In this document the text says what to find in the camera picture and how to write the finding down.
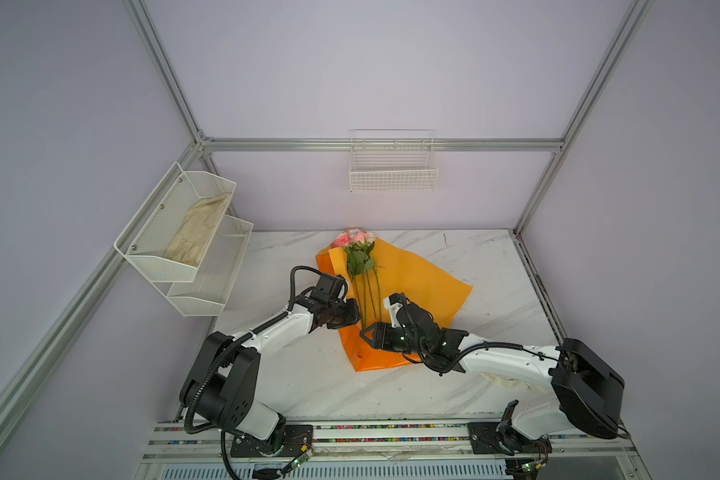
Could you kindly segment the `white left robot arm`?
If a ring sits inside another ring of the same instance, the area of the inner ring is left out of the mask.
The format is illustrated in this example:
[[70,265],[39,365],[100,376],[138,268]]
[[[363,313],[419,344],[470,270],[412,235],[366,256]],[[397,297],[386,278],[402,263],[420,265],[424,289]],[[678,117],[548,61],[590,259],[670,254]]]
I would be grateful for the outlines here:
[[321,328],[338,330],[360,320],[348,281],[310,266],[292,268],[285,308],[263,324],[235,335],[216,331],[205,338],[184,381],[179,401],[189,435],[220,433],[221,458],[236,479],[227,436],[247,437],[274,455],[283,447],[285,417],[255,399],[262,358]]

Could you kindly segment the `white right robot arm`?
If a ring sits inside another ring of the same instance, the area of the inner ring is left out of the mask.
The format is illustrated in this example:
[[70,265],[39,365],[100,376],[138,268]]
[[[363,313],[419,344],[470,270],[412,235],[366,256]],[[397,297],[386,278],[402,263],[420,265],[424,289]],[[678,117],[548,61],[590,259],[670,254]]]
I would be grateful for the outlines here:
[[512,400],[505,407],[489,439],[500,452],[542,447],[549,435],[570,429],[604,440],[619,437],[624,379],[584,342],[566,338],[558,346],[526,346],[489,340],[439,326],[402,293],[383,306],[391,320],[360,333],[372,349],[400,354],[440,376],[493,374],[541,390],[534,400]]

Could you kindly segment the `orange wrapping paper sheet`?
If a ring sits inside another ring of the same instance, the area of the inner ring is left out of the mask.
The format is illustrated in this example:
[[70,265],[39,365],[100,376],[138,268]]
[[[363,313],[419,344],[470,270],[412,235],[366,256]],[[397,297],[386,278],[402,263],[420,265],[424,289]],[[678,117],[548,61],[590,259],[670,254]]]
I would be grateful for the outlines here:
[[[457,280],[422,257],[377,238],[374,257],[377,262],[382,307],[381,319],[372,324],[389,323],[390,315],[383,307],[383,300],[394,293],[403,293],[409,300],[433,314],[440,327],[449,327],[472,292],[470,285]],[[316,261],[321,272],[346,278],[349,285],[348,297],[355,299],[347,272],[346,253],[342,248],[333,248],[331,243],[316,255]],[[399,353],[372,349],[360,338],[362,329],[364,328],[360,319],[358,324],[339,330],[342,346],[355,371],[392,369],[408,363]]]

